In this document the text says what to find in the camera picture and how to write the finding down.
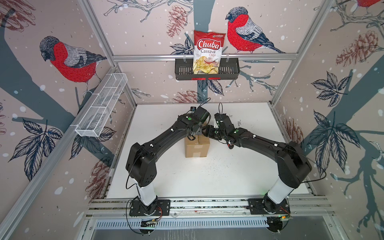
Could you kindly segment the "brown cardboard express box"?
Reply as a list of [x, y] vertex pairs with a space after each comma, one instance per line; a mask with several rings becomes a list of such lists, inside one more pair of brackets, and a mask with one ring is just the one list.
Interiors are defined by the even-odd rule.
[[194, 140], [184, 138], [186, 158], [205, 158], [210, 148], [210, 138], [197, 135]]

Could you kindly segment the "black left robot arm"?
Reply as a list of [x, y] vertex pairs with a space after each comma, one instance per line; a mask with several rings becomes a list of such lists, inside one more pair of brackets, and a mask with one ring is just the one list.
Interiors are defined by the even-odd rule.
[[151, 216], [158, 211], [158, 196], [155, 193], [153, 180], [157, 175], [156, 162], [174, 144], [181, 139], [190, 138], [203, 129], [209, 122], [211, 114], [199, 106], [194, 112], [188, 111], [179, 115], [177, 120], [159, 136], [142, 145], [135, 143], [130, 149], [126, 170], [136, 183], [138, 200], [131, 203], [138, 216]]

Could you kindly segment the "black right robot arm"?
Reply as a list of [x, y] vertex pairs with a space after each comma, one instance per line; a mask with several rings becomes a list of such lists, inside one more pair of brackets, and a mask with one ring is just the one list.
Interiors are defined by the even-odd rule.
[[309, 183], [306, 177], [312, 171], [310, 159], [296, 142], [275, 142], [253, 134], [244, 128], [235, 128], [226, 114], [215, 114], [217, 126], [207, 125], [202, 128], [204, 136], [214, 140], [224, 140], [232, 149], [234, 146], [253, 150], [275, 161], [279, 178], [264, 195], [263, 210], [275, 214], [283, 210], [290, 193], [301, 184]]

